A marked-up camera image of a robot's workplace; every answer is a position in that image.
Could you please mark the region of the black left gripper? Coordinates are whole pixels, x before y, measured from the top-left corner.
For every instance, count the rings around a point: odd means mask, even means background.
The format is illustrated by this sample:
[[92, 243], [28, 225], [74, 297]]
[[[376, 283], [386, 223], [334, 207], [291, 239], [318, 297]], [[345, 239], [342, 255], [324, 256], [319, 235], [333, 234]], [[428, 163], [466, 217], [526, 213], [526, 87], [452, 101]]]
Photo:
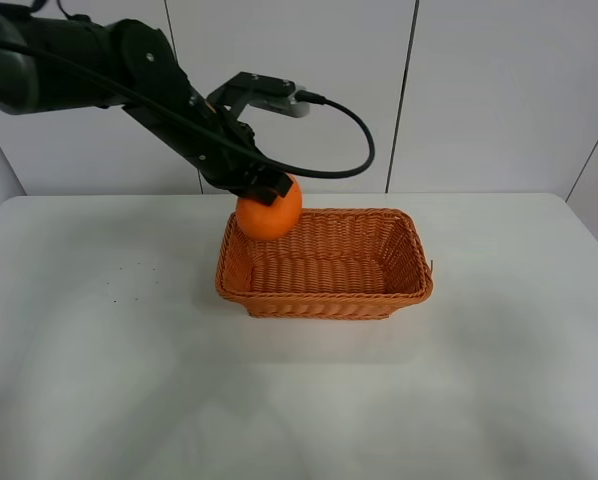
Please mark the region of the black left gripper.
[[141, 74], [131, 90], [142, 97], [123, 110], [192, 164], [212, 186], [271, 206], [293, 180], [265, 164], [251, 127], [212, 106], [185, 74]]

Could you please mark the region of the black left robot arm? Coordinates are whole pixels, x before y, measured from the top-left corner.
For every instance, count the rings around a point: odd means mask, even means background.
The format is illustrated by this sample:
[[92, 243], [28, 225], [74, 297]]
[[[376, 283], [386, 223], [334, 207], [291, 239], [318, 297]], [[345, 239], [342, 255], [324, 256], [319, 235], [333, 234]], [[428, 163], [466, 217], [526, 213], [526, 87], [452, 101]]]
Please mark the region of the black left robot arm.
[[161, 30], [40, 18], [42, 6], [0, 3], [1, 111], [119, 107], [216, 188], [265, 206], [289, 193], [290, 176], [264, 160], [246, 124], [192, 86]]

